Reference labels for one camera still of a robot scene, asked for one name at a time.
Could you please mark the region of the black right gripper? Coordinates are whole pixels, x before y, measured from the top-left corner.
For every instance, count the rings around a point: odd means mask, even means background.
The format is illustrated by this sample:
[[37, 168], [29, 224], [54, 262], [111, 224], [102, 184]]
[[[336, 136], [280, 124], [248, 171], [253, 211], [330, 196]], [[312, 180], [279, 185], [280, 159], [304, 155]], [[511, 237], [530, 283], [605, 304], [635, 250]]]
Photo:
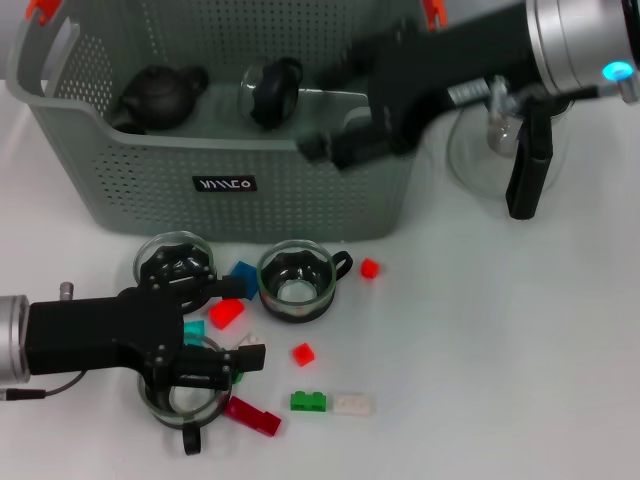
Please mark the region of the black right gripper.
[[328, 161], [337, 169], [412, 153], [429, 123], [484, 100], [485, 93], [473, 97], [471, 89], [497, 76], [515, 91], [539, 82], [523, 3], [438, 33], [416, 31], [414, 20], [401, 18], [354, 37], [314, 75], [322, 90], [367, 77], [372, 119], [303, 134], [298, 151], [311, 163]]

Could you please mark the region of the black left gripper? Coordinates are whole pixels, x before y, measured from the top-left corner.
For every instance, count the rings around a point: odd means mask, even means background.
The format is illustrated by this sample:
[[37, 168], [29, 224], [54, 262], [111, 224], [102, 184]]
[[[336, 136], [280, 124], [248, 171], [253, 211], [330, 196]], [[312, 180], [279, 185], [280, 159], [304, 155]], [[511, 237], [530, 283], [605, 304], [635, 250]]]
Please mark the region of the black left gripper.
[[230, 351], [184, 347], [182, 311], [192, 313], [212, 298], [242, 299], [247, 293], [244, 278], [218, 277], [202, 249], [159, 247], [139, 266], [139, 286], [152, 292], [32, 304], [30, 373], [126, 368], [162, 391], [173, 385], [230, 388], [237, 373], [264, 368], [264, 344]]

